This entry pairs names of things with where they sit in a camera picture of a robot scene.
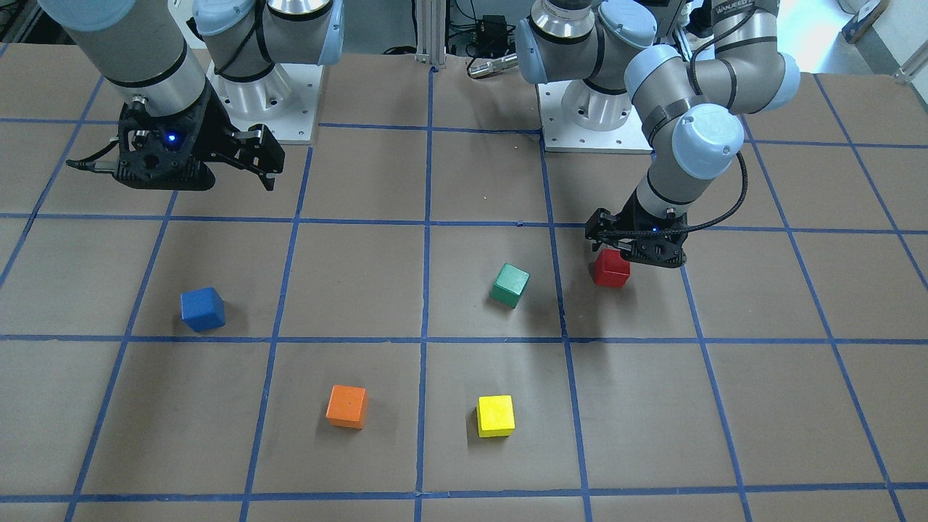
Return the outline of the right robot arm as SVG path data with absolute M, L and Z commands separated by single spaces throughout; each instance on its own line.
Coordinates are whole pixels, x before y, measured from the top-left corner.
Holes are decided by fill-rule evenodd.
M 285 165 L 268 125 L 298 99 L 285 66 L 326 66 L 344 49 L 341 1 L 196 1 L 188 26 L 206 69 L 165 1 L 43 1 L 123 101 L 115 138 L 70 167 L 140 191 L 209 191 L 212 162 L 257 175 Z

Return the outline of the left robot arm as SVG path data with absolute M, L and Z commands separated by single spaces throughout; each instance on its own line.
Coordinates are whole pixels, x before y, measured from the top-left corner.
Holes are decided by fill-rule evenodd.
M 687 212 L 733 161 L 743 162 L 740 115 L 778 109 L 801 73 L 778 49 L 779 2 L 710 1 L 712 59 L 684 59 L 662 44 L 653 8 L 637 1 L 537 1 L 515 29 L 528 83 L 569 80 L 603 98 L 627 98 L 654 151 L 616 215 L 599 208 L 584 226 L 631 263 L 680 268 L 693 232 Z

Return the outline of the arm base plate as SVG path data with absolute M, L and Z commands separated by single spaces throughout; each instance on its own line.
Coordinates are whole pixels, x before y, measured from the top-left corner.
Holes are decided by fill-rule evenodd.
M 583 80 L 541 83 L 536 89 L 548 152 L 652 152 L 627 93 L 604 94 Z
M 325 71 L 315 64 L 275 64 L 251 82 L 233 82 L 211 70 L 207 79 L 239 130 L 262 123 L 281 144 L 310 145 Z

